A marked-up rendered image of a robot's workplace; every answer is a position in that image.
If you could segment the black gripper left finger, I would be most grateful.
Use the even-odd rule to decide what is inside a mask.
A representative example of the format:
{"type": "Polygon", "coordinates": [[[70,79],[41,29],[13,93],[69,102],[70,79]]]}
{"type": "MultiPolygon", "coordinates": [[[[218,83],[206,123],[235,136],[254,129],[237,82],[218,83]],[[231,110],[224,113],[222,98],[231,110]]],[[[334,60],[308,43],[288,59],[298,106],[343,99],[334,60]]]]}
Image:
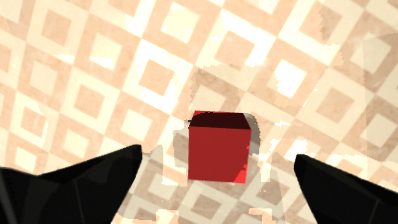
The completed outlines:
{"type": "Polygon", "coordinates": [[[111,224],[143,161],[134,144],[40,175],[0,166],[5,224],[111,224]]]}

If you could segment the red block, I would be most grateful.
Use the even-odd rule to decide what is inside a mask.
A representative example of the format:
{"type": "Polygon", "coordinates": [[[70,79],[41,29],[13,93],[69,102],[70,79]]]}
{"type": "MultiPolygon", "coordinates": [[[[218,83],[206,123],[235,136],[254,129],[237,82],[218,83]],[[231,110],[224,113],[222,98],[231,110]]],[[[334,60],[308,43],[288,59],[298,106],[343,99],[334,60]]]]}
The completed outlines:
{"type": "Polygon", "coordinates": [[[245,183],[252,129],[243,113],[195,110],[188,179],[245,183]]]}

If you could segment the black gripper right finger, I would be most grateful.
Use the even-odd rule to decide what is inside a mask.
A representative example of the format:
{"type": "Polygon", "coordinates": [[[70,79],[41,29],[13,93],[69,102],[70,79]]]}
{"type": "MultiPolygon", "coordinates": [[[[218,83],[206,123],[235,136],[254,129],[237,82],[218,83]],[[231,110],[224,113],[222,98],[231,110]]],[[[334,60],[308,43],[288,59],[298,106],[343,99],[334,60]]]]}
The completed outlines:
{"type": "Polygon", "coordinates": [[[398,224],[398,193],[306,154],[294,172],[317,224],[398,224]]]}

